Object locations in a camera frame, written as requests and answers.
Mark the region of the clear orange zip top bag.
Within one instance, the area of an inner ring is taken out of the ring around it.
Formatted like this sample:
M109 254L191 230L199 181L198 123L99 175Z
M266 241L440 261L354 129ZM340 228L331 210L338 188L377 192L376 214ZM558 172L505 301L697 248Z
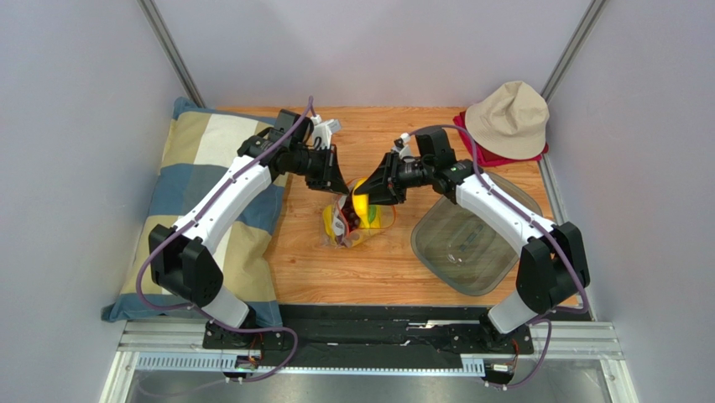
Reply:
M335 196L322 211L324 244L336 248L352 248L391 228L397 219L395 206L368 203L367 195L353 194L366 177L348 182L348 195Z

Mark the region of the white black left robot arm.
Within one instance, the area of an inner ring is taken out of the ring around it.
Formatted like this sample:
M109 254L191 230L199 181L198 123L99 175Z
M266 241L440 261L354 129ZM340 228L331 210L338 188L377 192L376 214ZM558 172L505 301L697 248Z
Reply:
M281 110L273 124L243 140L222 177L185 215L170 227L154 226L138 276L151 269L153 283L180 298L170 310L194 310L236 332L248 332L244 323L255 316L258 325L280 331L280 318L261 315L256 280L225 271L265 265L250 243L264 232L265 196L287 173L303 175L312 190L347 194L331 142L340 128L336 119Z

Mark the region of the yellow banana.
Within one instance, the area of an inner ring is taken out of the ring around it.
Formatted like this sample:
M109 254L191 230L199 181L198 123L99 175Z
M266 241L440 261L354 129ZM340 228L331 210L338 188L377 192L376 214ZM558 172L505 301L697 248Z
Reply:
M357 217L360 220L360 228L367 228L369 225L369 195L358 194L358 187L361 186L366 180L367 177L357 180L351 192L352 205Z

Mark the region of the yellow lemon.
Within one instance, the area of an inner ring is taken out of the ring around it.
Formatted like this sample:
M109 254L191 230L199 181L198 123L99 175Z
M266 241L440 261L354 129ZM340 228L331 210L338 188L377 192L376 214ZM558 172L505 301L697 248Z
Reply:
M338 238L343 234L342 221L335 213L333 205L327 206L322 211L323 229L328 242L338 244Z

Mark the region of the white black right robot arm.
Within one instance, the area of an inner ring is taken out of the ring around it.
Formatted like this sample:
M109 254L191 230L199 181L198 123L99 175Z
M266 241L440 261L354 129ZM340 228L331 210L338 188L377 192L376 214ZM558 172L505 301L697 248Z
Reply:
M580 229L531 211L506 194L476 160L458 160L446 129L432 125L401 135L354 194L367 196L373 205L393 206L405 201L410 188L430 186L481 218L519 253L514 292L479 318L484 339L503 340L552 311L588 312L588 305L575 309L562 304L584 296L590 283Z

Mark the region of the yellow pear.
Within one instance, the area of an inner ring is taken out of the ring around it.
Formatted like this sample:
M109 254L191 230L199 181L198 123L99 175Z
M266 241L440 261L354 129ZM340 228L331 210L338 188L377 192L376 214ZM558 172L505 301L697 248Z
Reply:
M376 205L368 206L368 218L367 226L369 228L381 228L382 227L382 207Z

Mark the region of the purple grape bunch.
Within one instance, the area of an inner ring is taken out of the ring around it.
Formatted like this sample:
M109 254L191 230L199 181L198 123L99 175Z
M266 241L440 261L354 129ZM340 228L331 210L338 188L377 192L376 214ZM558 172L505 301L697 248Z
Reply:
M338 215L342 221L342 237L346 237L353 230L359 228L360 220L353 208L351 196L341 196L338 199L337 205L339 207Z

